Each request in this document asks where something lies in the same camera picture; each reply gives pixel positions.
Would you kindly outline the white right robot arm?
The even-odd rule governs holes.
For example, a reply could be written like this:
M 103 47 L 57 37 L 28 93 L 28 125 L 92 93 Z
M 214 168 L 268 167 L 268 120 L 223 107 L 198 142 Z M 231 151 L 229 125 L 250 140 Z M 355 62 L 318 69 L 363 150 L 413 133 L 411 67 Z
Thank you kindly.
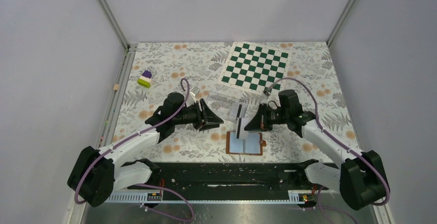
M 317 116 L 304 111 L 294 90 L 279 92 L 280 105 L 260 104 L 246 131 L 272 131 L 274 125 L 286 125 L 299 137 L 311 142 L 327 155 L 336 167 L 311 159 L 299 164 L 296 184 L 303 189 L 325 186 L 342 196 L 353 210 L 375 204 L 390 192 L 382 159 L 371 150 L 353 150 L 324 129 Z

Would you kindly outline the brown leather card holder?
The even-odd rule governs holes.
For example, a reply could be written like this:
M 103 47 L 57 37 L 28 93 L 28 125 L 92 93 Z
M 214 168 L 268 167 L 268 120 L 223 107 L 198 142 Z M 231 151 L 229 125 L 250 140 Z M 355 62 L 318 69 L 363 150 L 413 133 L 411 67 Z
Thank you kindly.
M 226 154 L 239 154 L 248 156 L 262 156 L 266 141 L 262 133 L 249 133 L 247 138 L 237 138 L 235 132 L 226 134 Z

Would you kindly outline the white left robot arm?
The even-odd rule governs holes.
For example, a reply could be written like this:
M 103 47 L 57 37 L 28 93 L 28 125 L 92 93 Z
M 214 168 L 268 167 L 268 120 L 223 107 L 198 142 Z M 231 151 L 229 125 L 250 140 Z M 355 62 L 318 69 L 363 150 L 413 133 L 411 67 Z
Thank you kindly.
M 218 128 L 223 120 L 206 104 L 191 95 L 170 93 L 140 130 L 114 145 L 84 148 L 72 169 L 67 185 L 75 192 L 77 204 L 96 207 L 113 191 L 143 184 L 154 188 L 160 175 L 145 162 L 129 162 L 139 152 L 169 137 L 177 125 L 191 124 L 198 131 Z

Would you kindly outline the clear plastic card box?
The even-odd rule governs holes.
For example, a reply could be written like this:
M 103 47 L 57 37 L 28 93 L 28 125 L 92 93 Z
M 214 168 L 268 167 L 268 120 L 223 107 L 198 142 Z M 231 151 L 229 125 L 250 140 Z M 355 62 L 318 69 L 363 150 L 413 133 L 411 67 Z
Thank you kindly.
M 206 100 L 208 107 L 221 119 L 237 123 L 238 120 L 230 120 L 228 117 L 231 104 L 234 102 L 242 101 L 213 91 L 209 92 Z

